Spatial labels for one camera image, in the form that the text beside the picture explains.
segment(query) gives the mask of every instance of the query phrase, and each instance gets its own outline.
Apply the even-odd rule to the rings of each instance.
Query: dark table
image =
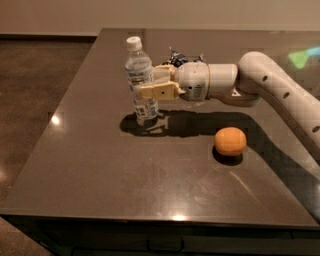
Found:
[[[105,230],[112,230],[107,237],[115,247],[117,230],[122,230],[122,243],[124,234],[133,232],[137,239],[134,243],[128,238],[132,246],[124,246],[126,250],[143,251],[139,244],[146,251],[151,247],[161,251],[165,236],[160,245],[157,240],[151,245],[147,234],[176,235],[166,231],[173,227],[183,231],[178,232],[178,243],[164,246],[166,251],[271,250],[269,245],[243,250],[237,245],[201,251],[206,247],[199,246],[203,243],[199,237],[217,238],[213,231],[203,230],[217,228],[235,230],[236,235],[225,235],[225,239],[244,237],[246,242],[259,237],[250,232],[274,232],[272,238],[287,239],[279,240],[288,242],[287,254],[294,253],[292,244],[301,248],[299,241],[303,252],[319,253],[320,167],[273,108],[264,100],[251,108],[214,99],[162,101],[154,125],[139,127],[124,74],[125,41],[132,35],[142,38],[154,65],[170,57],[169,46],[190,59],[203,53],[207,63],[217,64],[237,63],[244,53],[261,51],[320,96],[319,56],[311,56],[300,69],[288,58],[292,52],[317,47],[319,32],[103,29],[0,215],[61,255],[91,255],[88,249],[96,250],[92,255],[109,255],[100,251],[115,250],[99,240],[106,237]],[[242,160],[233,164],[218,161],[213,154],[214,135],[227,126],[242,129],[248,140]],[[152,225],[152,231],[142,231]],[[202,233],[198,247],[192,247],[184,236],[194,235],[197,228]],[[303,239],[294,232],[304,234]],[[88,237],[95,237],[95,242],[86,244]]]

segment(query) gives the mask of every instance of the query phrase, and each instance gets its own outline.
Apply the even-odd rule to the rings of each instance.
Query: water bottle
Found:
[[[158,115],[158,102],[155,99],[142,99],[134,92],[135,86],[147,86],[153,82],[152,62],[142,50],[140,37],[134,36],[127,39],[128,58],[125,69],[131,96],[139,121],[151,120]]]

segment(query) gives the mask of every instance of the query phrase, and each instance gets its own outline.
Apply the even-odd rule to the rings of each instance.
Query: floor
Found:
[[[92,43],[0,40],[0,205]],[[0,218],[0,255],[51,254]]]

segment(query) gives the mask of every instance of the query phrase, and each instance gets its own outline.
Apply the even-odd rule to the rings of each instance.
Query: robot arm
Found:
[[[255,105],[261,96],[320,165],[320,102],[268,56],[249,52],[238,66],[188,62],[179,68],[160,66],[154,71],[155,84],[138,88],[143,98],[171,100],[180,96],[196,101],[217,98],[228,105],[248,107]]]

